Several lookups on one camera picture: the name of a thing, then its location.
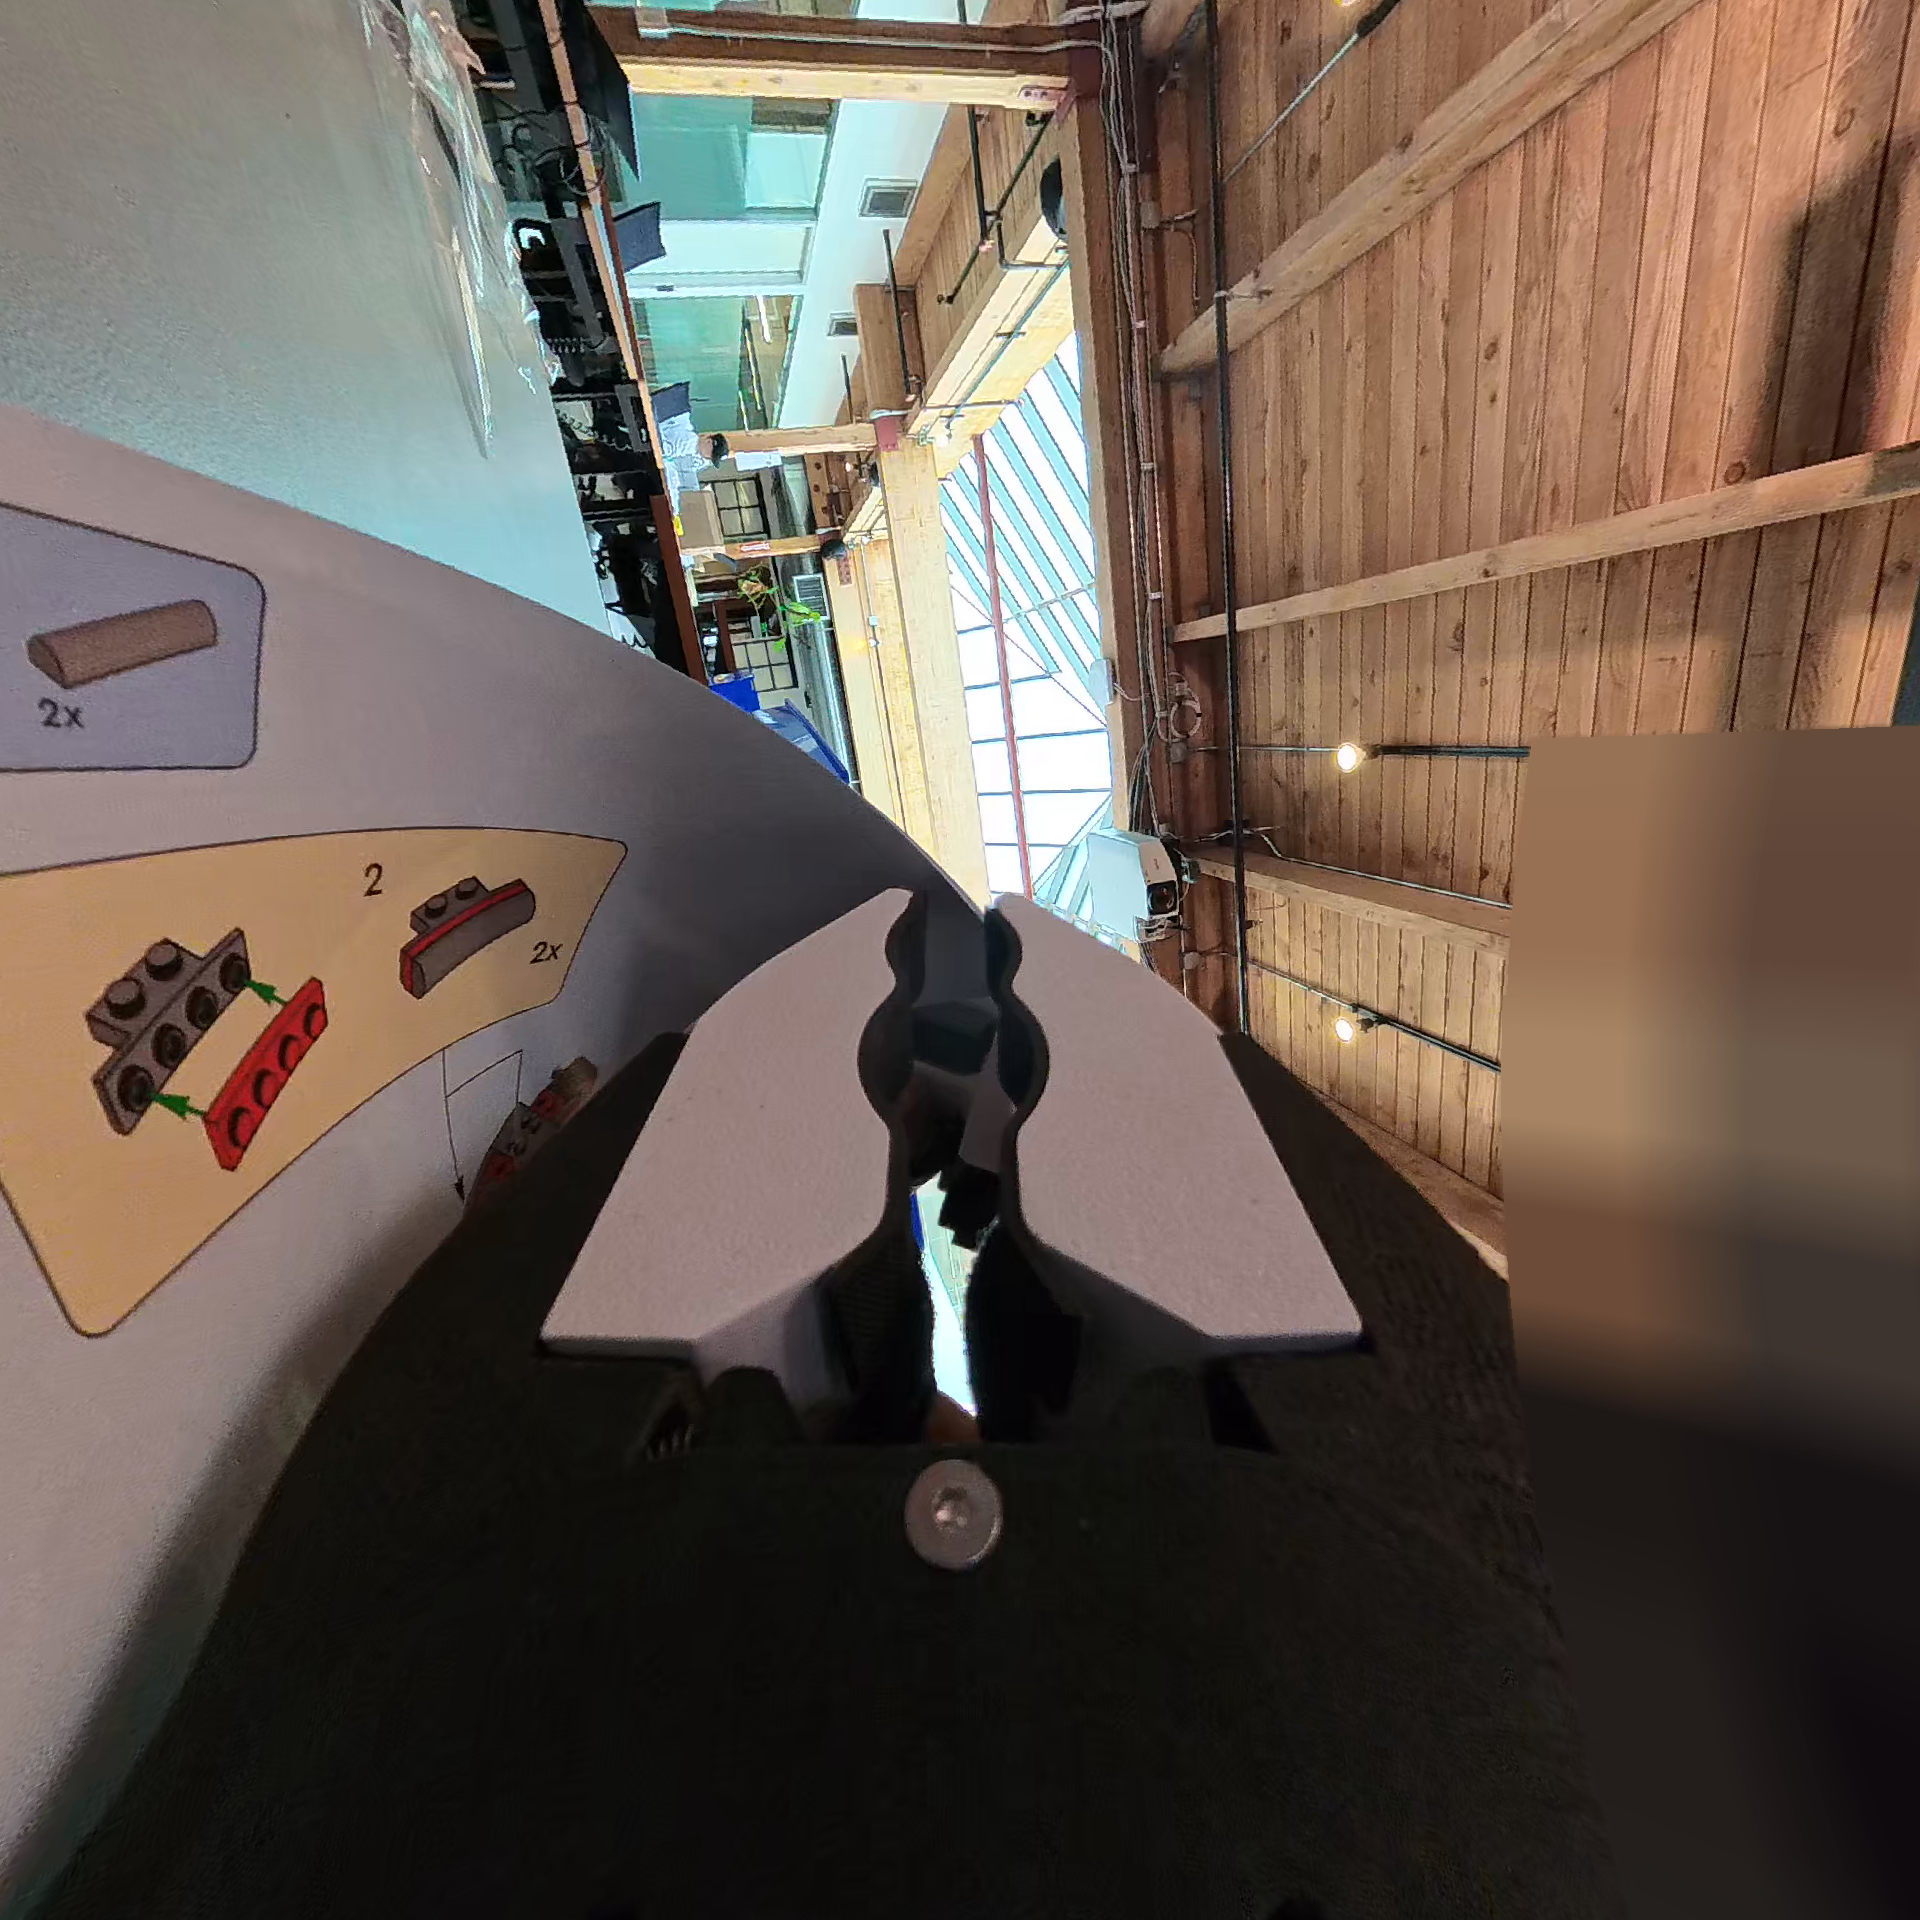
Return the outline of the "large blue plastic bin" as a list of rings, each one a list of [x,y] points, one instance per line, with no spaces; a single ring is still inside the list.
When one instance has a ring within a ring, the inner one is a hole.
[[[829,738],[818,731],[808,713],[793,704],[774,704],[762,706],[752,717],[756,717],[766,729],[778,735],[782,740],[793,745],[802,753],[812,763],[822,768],[835,781],[853,787],[854,779],[832,747]]]

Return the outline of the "lego instruction booklet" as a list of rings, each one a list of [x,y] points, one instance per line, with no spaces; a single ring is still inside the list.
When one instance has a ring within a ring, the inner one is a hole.
[[[884,889],[763,722],[537,601],[5,408],[5,1916],[153,1737],[483,1130]]]

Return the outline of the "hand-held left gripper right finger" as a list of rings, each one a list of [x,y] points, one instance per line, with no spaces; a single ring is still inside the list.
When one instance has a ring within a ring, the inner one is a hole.
[[[1214,1023],[1024,896],[984,932],[995,1041],[963,1132],[997,1181],[964,1308],[981,1435],[1088,1433],[1146,1376],[1355,1354],[1360,1309]]]

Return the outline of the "white ceiling projector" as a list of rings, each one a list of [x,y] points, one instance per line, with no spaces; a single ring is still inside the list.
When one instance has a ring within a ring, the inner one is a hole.
[[[1092,931],[1136,946],[1179,932],[1186,867],[1176,842],[1107,826],[1090,829],[1084,849]]]

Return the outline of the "red ceiling pipe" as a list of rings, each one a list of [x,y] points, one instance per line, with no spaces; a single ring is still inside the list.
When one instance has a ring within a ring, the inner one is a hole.
[[[981,516],[981,539],[984,539],[984,570],[988,577],[988,595],[990,595],[990,616],[993,616],[993,640],[995,640],[995,663],[997,663],[997,679],[998,679],[998,706],[1001,706],[1001,722],[1004,722],[1004,745],[1008,759],[1008,787],[1012,797],[1012,815],[1016,815],[1016,851],[1018,851],[1018,867],[1019,867],[1019,895],[1034,896],[1034,855],[1027,835],[1027,819],[1024,819],[1024,781],[1021,781],[1021,767],[1019,767],[1019,740],[1018,740],[1018,708],[1016,708],[1016,685],[1012,685],[1012,663],[1010,663],[1010,645],[1005,632],[1005,616],[1001,604],[1001,570],[998,570],[998,549],[997,549],[997,524],[995,524],[995,508],[993,508],[993,464],[990,450],[984,435],[974,435],[972,440],[974,450],[974,466],[977,466],[977,506]]]

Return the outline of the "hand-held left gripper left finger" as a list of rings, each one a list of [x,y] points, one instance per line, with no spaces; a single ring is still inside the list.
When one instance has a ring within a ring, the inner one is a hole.
[[[754,1369],[850,1443],[937,1399],[914,1189],[963,1133],[916,1055],[929,898],[884,889],[686,1033],[542,1323],[562,1357]]]

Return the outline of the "clear plastic bag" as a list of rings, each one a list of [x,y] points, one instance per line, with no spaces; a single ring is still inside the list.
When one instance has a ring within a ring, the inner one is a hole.
[[[513,217],[478,111],[485,67],[453,5],[354,5],[394,176],[419,203],[441,338],[483,456],[496,442],[496,372],[549,396],[534,305],[513,244]]]

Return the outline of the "black monitor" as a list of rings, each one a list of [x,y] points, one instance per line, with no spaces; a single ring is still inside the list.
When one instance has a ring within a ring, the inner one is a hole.
[[[560,3],[560,25],[594,153],[616,181],[633,185],[641,168],[628,77],[588,3]]]

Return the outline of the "grey and red lego assembly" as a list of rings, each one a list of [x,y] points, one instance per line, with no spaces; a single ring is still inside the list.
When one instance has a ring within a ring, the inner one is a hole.
[[[970,1252],[998,1215],[1001,1143],[1012,1115],[998,1077],[997,1025],[984,999],[916,1009],[902,1092],[913,1179],[937,1181],[940,1223]]]

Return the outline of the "black ceiling conduit pipe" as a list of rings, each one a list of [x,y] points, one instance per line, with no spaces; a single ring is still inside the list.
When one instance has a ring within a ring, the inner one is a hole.
[[[1222,693],[1225,736],[1222,755],[1228,778],[1228,849],[1233,851],[1233,980],[1234,980],[1234,1028],[1252,1035],[1252,955],[1250,955],[1250,884],[1245,876],[1245,808],[1241,779],[1241,661],[1240,661],[1240,581],[1237,581],[1237,495],[1233,477],[1234,427],[1233,427],[1233,338],[1229,305],[1233,281],[1228,277],[1228,211],[1225,211],[1225,153],[1220,116],[1220,23],[1219,3],[1203,5],[1206,37],[1206,216],[1211,259],[1211,329],[1214,329],[1214,378],[1217,378],[1217,475],[1219,475],[1219,559],[1222,595]]]

